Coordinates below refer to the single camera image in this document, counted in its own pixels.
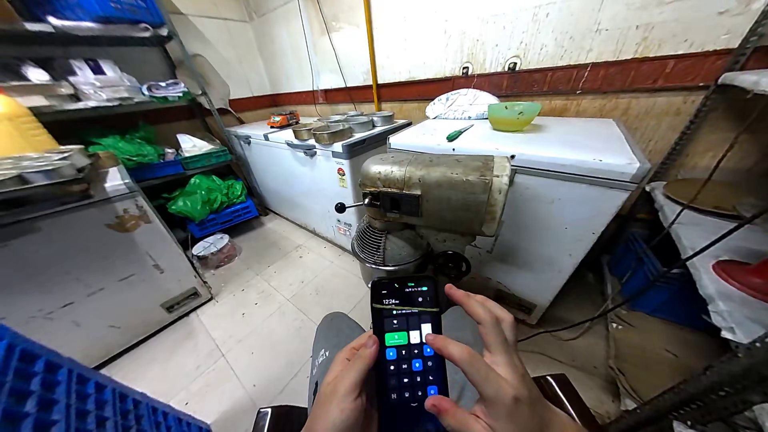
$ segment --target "hand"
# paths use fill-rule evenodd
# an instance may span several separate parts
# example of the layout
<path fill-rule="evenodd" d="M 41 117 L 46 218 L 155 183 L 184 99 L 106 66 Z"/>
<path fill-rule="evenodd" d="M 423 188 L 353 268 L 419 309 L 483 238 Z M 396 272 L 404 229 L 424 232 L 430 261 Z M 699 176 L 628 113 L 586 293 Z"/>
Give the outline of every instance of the hand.
<path fill-rule="evenodd" d="M 451 432 L 583 431 L 568 415 L 547 402 L 518 356 L 515 318 L 494 301 L 445 286 L 445 293 L 477 323 L 485 342 L 483 355 L 439 334 L 426 341 L 464 372 L 480 398 L 469 412 L 444 396 L 431 396 L 424 407 Z"/>
<path fill-rule="evenodd" d="M 363 383 L 379 351 L 372 331 L 361 334 L 333 358 L 303 432 L 360 432 L 377 428 L 376 401 Z"/>

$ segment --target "yellow pipe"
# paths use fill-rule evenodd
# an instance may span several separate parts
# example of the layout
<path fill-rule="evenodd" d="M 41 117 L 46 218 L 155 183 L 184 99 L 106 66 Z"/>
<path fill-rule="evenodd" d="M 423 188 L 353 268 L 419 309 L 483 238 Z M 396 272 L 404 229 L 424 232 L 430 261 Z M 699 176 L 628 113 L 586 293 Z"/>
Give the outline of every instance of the yellow pipe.
<path fill-rule="evenodd" d="M 362 0 L 362 6 L 366 10 L 366 30 L 368 32 L 368 56 L 371 58 L 371 81 L 373 81 L 373 106 L 377 111 L 381 111 L 379 104 L 379 90 L 376 88 L 379 78 L 376 76 L 376 53 L 373 52 L 373 27 L 371 26 L 371 5 L 370 0 Z"/>

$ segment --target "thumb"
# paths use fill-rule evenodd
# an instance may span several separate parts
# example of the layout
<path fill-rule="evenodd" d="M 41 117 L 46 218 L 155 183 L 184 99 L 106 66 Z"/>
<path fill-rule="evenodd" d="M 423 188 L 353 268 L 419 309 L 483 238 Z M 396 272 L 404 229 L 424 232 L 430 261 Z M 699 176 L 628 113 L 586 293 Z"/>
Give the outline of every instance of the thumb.
<path fill-rule="evenodd" d="M 477 417 L 468 413 L 445 396 L 430 396 L 424 408 L 437 416 L 440 423 L 451 432 L 481 432 L 488 430 Z"/>
<path fill-rule="evenodd" d="M 341 379 L 348 388 L 361 389 L 368 371 L 376 362 L 376 354 L 379 352 L 379 339 L 373 334 L 368 336 L 365 343 L 357 351 L 355 357 L 349 361 Z"/>

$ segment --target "green plastic crate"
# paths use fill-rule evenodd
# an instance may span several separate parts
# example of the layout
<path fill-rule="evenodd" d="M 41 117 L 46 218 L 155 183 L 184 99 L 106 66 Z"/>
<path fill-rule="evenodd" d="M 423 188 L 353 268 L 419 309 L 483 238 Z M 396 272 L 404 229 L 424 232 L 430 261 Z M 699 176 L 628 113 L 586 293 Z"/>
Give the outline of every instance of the green plastic crate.
<path fill-rule="evenodd" d="M 185 170 L 191 170 L 218 164 L 219 162 L 229 161 L 230 159 L 232 159 L 232 155 L 230 155 L 230 152 L 226 148 L 222 147 L 217 150 L 206 151 L 197 155 L 184 156 L 181 158 L 181 166 L 183 166 Z"/>

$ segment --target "orange weighing scale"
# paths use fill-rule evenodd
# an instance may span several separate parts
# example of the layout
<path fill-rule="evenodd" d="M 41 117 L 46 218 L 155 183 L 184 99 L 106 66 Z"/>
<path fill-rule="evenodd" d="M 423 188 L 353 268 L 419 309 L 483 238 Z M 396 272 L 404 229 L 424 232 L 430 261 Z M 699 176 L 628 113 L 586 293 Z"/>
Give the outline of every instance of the orange weighing scale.
<path fill-rule="evenodd" d="M 272 113 L 272 117 L 266 124 L 271 128 L 285 128 L 298 125 L 300 122 L 301 117 L 296 111 L 278 111 Z"/>

